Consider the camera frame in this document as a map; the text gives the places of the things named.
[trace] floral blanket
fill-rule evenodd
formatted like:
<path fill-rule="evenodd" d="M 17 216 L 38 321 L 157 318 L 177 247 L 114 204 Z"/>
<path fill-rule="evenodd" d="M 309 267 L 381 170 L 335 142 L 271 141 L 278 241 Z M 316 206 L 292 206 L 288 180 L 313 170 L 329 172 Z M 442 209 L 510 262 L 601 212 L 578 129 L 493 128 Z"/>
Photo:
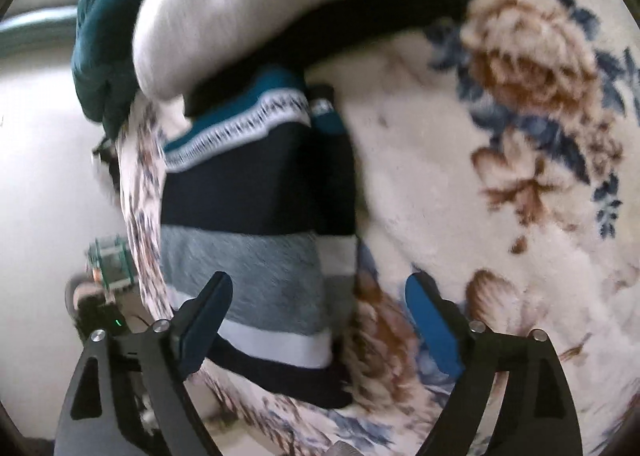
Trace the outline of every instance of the floral blanket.
<path fill-rule="evenodd" d="M 440 22 L 308 72 L 335 87 L 358 156 L 357 310 L 344 353 L 356 405 L 318 409 L 210 362 L 198 377 L 284 452 L 344 440 L 366 456 L 414 454 L 454 385 L 402 300 L 421 268 L 469 318 L 548 332 L 584 453 L 598 454 L 640 391 L 639 61 L 621 0 L 473 0 L 462 27 Z M 184 125 L 179 104 L 138 96 L 118 141 L 129 240 L 155 318 L 171 317 L 161 144 Z"/>

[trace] floral bedspread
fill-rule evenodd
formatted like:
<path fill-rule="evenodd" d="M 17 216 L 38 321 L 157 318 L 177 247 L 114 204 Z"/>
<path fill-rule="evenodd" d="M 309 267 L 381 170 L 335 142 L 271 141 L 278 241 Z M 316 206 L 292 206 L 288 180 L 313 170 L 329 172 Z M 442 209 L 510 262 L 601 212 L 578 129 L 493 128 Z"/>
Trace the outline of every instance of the floral bedspread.
<path fill-rule="evenodd" d="M 344 354 L 356 405 L 318 409 L 210 362 L 198 378 L 283 452 L 344 440 L 366 456 L 414 454 L 454 385 L 402 300 L 421 268 L 493 330 L 549 333 L 584 453 L 598 454 L 640 391 L 639 61 L 621 0 L 473 0 L 462 27 L 440 22 L 309 72 L 335 87 L 360 171 Z M 118 141 L 129 240 L 155 318 L 171 317 L 160 144 L 179 110 L 139 96 Z M 473 454 L 504 385 L 495 382 Z"/>

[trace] pile of clothing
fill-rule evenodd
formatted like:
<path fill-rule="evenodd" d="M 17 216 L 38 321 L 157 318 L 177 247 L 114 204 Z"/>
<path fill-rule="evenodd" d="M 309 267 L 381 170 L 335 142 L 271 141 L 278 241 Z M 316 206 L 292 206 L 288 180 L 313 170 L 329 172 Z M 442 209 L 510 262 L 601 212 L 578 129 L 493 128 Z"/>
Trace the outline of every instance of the pile of clothing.
<path fill-rule="evenodd" d="M 132 104 L 184 98 L 164 144 L 161 266 L 177 309 L 217 270 L 234 298 L 209 358 L 319 407 L 351 403 L 355 176 L 331 86 L 304 71 L 468 0 L 80 0 L 85 115 L 116 139 Z"/>

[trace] silver bolt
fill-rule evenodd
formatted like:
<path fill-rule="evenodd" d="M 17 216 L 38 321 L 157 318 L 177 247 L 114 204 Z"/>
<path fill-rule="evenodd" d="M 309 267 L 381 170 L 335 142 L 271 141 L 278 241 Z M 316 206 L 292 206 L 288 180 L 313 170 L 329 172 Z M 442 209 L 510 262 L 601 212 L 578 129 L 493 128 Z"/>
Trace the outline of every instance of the silver bolt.
<path fill-rule="evenodd" d="M 171 323 L 167 319 L 160 319 L 154 322 L 152 328 L 156 333 L 162 333 L 163 331 L 167 331 L 170 325 Z"/>
<path fill-rule="evenodd" d="M 473 333 L 484 333 L 484 330 L 486 330 L 486 325 L 482 321 L 471 321 L 469 323 L 469 329 Z"/>
<path fill-rule="evenodd" d="M 530 335 L 538 342 L 544 342 L 549 338 L 549 335 L 544 330 L 539 329 L 531 330 Z"/>
<path fill-rule="evenodd" d="M 91 334 L 90 339 L 93 342 L 100 342 L 106 336 L 107 336 L 107 332 L 105 330 L 96 330 Z"/>

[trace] teal jacket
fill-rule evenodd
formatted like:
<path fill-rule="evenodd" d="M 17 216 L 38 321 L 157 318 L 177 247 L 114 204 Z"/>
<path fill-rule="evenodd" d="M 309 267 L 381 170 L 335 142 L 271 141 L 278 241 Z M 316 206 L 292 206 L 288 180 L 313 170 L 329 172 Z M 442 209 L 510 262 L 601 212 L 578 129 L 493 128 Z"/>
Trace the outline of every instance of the teal jacket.
<path fill-rule="evenodd" d="M 71 71 L 86 117 L 114 139 L 138 90 L 131 40 L 143 0 L 79 0 Z"/>

